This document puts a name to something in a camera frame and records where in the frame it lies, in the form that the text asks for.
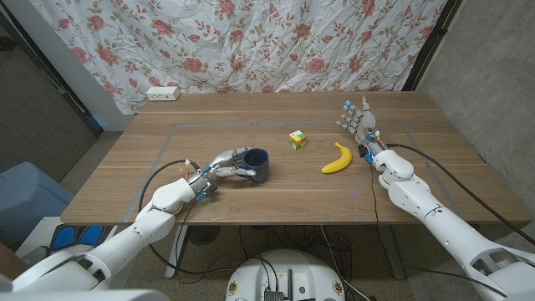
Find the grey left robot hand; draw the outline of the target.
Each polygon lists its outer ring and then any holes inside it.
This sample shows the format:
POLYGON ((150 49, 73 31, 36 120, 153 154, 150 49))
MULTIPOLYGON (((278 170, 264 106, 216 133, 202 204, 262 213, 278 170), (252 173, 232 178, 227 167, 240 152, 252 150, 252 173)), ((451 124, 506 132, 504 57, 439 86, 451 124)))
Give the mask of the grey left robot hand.
POLYGON ((226 150, 203 168, 192 162, 196 172, 187 182, 195 192, 196 199, 200 201, 204 197, 212 196, 222 178, 229 176, 253 178, 257 172, 252 167, 245 166, 245 155, 249 151, 248 147, 226 150))

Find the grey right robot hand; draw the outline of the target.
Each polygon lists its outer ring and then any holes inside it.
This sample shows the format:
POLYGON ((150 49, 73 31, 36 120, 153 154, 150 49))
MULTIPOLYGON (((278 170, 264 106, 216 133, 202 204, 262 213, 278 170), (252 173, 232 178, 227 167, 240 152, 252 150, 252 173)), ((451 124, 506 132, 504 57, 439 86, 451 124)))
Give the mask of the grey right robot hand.
POLYGON ((344 114, 340 116, 337 125, 347 130, 359 145, 359 156, 367 161, 373 158, 386 146, 380 142, 380 132, 376 126, 374 114, 370 110, 366 96, 362 98, 362 109, 349 100, 344 103, 344 114))

